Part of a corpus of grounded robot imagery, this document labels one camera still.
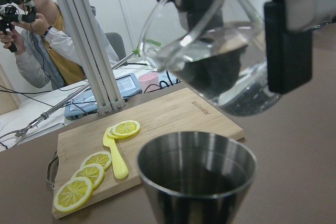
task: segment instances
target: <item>gray chair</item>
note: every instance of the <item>gray chair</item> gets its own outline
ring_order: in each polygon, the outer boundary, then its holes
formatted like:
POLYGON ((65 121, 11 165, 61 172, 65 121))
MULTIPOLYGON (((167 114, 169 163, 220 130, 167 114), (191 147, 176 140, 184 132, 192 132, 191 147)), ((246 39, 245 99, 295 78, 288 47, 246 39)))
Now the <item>gray chair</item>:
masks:
POLYGON ((118 33, 106 33, 105 34, 107 39, 109 40, 111 46, 115 50, 116 54, 119 57, 119 60, 126 57, 124 41, 122 37, 118 33))

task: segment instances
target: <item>man's hand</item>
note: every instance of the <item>man's hand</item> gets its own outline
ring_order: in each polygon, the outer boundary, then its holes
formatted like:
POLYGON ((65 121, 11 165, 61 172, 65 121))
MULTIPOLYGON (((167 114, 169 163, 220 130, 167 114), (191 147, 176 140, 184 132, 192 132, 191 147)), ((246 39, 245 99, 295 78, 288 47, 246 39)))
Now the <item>man's hand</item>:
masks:
POLYGON ((48 27, 50 26, 46 20, 46 18, 41 13, 37 13, 35 16, 35 21, 31 23, 27 22, 11 22, 12 25, 21 27, 23 29, 26 29, 28 31, 31 31, 34 34, 38 34, 43 36, 48 27))
POLYGON ((13 28, 12 31, 7 31, 7 34, 4 34, 3 31, 0 31, 0 41, 4 44, 4 48, 8 49, 12 42, 14 42, 17 51, 16 55, 21 55, 26 51, 23 37, 13 28))

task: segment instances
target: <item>yellow knife handle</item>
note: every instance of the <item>yellow knife handle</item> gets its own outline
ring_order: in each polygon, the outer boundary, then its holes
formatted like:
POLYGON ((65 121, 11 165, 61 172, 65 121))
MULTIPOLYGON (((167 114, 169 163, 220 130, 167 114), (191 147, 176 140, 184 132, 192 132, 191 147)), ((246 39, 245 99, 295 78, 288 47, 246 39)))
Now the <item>yellow knife handle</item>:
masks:
POLYGON ((125 164, 125 161, 121 157, 118 148, 115 144, 115 140, 110 140, 110 149, 111 149, 111 155, 112 155, 112 167, 113 167, 113 173, 114 176, 117 179, 123 179, 126 178, 128 175, 128 169, 125 164))

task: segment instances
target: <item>engraved logo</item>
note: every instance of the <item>engraved logo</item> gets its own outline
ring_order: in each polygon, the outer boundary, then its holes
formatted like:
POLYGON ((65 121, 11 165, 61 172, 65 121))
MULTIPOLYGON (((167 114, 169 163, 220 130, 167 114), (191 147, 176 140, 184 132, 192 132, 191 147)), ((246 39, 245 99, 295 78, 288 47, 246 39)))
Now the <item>engraved logo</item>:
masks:
POLYGON ((208 112, 205 108, 203 108, 199 103, 196 101, 193 101, 191 104, 193 104, 196 108, 199 108, 204 114, 208 115, 210 112, 208 112))

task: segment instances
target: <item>man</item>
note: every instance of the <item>man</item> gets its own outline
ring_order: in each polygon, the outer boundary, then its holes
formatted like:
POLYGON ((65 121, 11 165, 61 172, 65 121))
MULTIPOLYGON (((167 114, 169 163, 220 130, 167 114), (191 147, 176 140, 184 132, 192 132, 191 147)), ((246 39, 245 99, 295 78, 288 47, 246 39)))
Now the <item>man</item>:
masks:
MULTIPOLYGON (((16 64, 20 74, 33 86, 41 88, 49 81, 53 89, 85 79, 78 54, 72 39, 67 34, 67 26, 62 14, 52 0, 33 0, 37 14, 32 23, 16 23, 13 26, 23 28, 20 35, 15 29, 6 35, 0 31, 0 41, 4 48, 13 42, 16 64)), ((110 65, 119 58, 101 30, 105 50, 110 65)))

